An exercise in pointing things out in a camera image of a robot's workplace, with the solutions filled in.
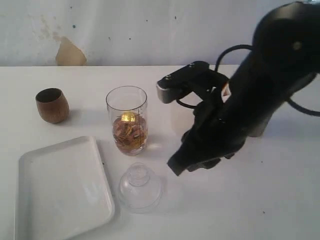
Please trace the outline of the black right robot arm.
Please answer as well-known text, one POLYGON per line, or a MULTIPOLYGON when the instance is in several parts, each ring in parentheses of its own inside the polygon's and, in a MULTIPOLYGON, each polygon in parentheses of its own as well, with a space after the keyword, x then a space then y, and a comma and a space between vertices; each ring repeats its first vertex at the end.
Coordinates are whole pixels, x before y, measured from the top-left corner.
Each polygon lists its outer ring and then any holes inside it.
POLYGON ((157 95, 165 104, 190 93, 201 99, 193 107, 191 129, 167 163, 176 175, 230 159, 284 102, 319 116, 291 100, 320 72, 319 3, 297 1, 270 11, 257 25, 252 44, 241 48, 249 54, 232 77, 195 61, 157 82, 157 95))

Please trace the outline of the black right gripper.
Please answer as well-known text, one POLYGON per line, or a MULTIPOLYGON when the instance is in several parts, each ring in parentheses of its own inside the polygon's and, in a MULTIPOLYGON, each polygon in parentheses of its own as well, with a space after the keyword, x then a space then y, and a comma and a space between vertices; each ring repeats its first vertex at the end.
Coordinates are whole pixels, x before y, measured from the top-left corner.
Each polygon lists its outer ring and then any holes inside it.
POLYGON ((224 114, 232 112, 227 107, 247 81, 248 71, 239 68, 227 78, 209 66, 205 61, 194 61, 156 83, 157 96, 163 103, 171 103, 190 92, 202 99, 194 108, 191 129, 182 136, 180 148, 167 162, 176 176, 184 171, 209 170, 222 158, 232 158, 247 138, 235 135, 236 125, 224 114))

